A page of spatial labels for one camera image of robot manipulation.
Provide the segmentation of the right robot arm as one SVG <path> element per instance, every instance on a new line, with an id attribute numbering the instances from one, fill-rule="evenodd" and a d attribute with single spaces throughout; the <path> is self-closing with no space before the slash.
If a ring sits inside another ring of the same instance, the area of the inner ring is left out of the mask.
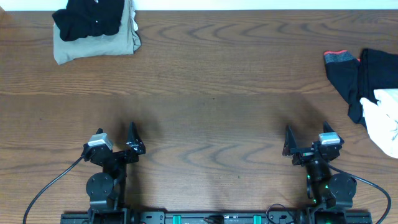
<path id="1" fill-rule="evenodd" d="M 353 206 L 356 181 L 348 174 L 331 173 L 330 161 L 340 155 L 344 140 L 323 123 L 323 132 L 310 147 L 299 147 L 292 128 L 285 129 L 283 156 L 290 156 L 292 164 L 302 166 L 307 172 L 307 197 L 314 201 L 305 216 L 309 223 L 325 223 L 327 213 L 331 219 L 344 219 L 344 210 Z"/>

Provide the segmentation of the white t-shirt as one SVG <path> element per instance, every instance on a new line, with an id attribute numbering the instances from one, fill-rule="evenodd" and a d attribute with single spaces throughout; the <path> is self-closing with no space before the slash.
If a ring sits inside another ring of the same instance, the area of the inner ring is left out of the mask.
<path id="1" fill-rule="evenodd" d="M 374 90 L 376 103 L 360 99 L 370 139 L 388 156 L 397 159 L 397 89 Z"/>

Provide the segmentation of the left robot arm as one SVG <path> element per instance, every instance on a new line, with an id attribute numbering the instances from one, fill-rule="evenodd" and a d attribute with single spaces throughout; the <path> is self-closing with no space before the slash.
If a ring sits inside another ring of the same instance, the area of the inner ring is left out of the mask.
<path id="1" fill-rule="evenodd" d="M 126 145 L 126 150 L 114 152 L 113 142 L 101 128 L 83 145 L 83 160 L 102 168 L 101 172 L 92 175 L 86 183 L 91 222 L 96 217 L 122 211 L 127 165 L 138 162 L 139 156 L 146 153 L 146 147 L 133 122 L 129 125 Z"/>

